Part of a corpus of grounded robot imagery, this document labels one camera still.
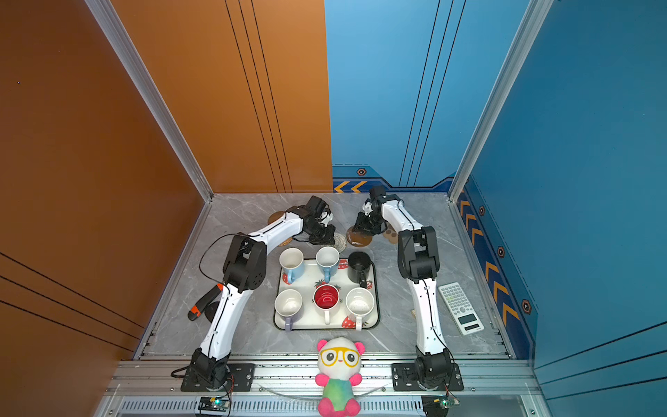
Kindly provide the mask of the cork paw print coaster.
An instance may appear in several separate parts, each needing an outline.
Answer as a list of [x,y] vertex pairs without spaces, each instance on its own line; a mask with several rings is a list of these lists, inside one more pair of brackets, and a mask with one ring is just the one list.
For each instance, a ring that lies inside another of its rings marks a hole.
[[382,236],[384,236],[387,239],[387,241],[389,241],[389,243],[392,244],[397,244],[399,241],[398,233],[393,229],[391,225],[387,227]]

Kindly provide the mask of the dark brown wooden coaster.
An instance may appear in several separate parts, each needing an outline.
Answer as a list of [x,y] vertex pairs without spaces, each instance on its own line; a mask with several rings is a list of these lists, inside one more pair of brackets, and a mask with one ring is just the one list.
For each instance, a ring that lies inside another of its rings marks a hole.
[[364,248],[373,241],[372,235],[353,231],[352,229],[347,231],[346,238],[347,242],[356,248]]

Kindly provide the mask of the multicolour woven coaster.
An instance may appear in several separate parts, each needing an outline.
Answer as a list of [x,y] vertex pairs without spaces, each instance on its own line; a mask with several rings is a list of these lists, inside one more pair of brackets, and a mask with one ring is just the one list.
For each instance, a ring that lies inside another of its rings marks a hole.
[[333,238],[335,238],[335,243],[334,247],[342,253],[346,248],[347,248],[347,238],[344,236],[344,234],[335,232],[333,235]]

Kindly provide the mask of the light brown wooden coaster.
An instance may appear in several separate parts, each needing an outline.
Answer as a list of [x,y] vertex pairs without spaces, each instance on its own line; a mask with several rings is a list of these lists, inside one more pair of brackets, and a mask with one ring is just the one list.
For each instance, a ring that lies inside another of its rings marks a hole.
[[268,224],[268,225],[271,225],[271,224],[273,224],[273,223],[275,223],[275,222],[282,222],[282,221],[284,221],[285,218],[286,218],[286,213],[287,213],[286,211],[277,211],[277,212],[273,213],[273,214],[269,217],[269,220],[267,221],[267,224]]

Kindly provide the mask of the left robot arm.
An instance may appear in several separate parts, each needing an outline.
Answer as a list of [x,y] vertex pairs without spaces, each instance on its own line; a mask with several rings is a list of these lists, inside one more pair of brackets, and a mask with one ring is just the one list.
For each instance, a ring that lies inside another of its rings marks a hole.
[[234,332],[250,296],[267,275],[267,256],[284,241],[302,233],[313,245],[333,244],[335,226],[328,204],[311,196],[307,204],[288,208],[262,229],[234,235],[222,266],[223,278],[188,312],[191,320],[201,316],[217,297],[221,300],[200,347],[185,368],[183,392],[225,390],[231,371],[228,360]]

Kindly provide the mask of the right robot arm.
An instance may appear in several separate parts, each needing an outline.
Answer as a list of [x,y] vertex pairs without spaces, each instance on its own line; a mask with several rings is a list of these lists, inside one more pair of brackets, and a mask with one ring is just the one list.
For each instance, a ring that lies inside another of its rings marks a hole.
[[450,381],[454,359],[439,320],[436,290],[440,261],[436,231],[417,221],[399,196],[376,186],[370,189],[353,231],[376,236],[387,226],[398,234],[398,269],[413,297],[417,321],[417,380],[425,389],[439,389]]

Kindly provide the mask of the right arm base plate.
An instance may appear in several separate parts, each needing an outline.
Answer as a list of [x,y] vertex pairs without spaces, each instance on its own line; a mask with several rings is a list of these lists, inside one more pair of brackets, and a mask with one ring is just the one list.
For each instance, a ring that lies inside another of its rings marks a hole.
[[462,392],[465,389],[462,373],[454,363],[445,373],[423,370],[415,363],[393,363],[391,377],[394,391],[449,391]]

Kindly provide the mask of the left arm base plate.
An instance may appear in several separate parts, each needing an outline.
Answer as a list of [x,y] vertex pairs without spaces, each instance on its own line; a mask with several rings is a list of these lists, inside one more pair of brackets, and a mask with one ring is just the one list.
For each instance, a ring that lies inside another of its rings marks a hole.
[[189,365],[182,379],[182,392],[240,392],[251,390],[255,364],[249,362],[218,365],[209,376],[202,376]]

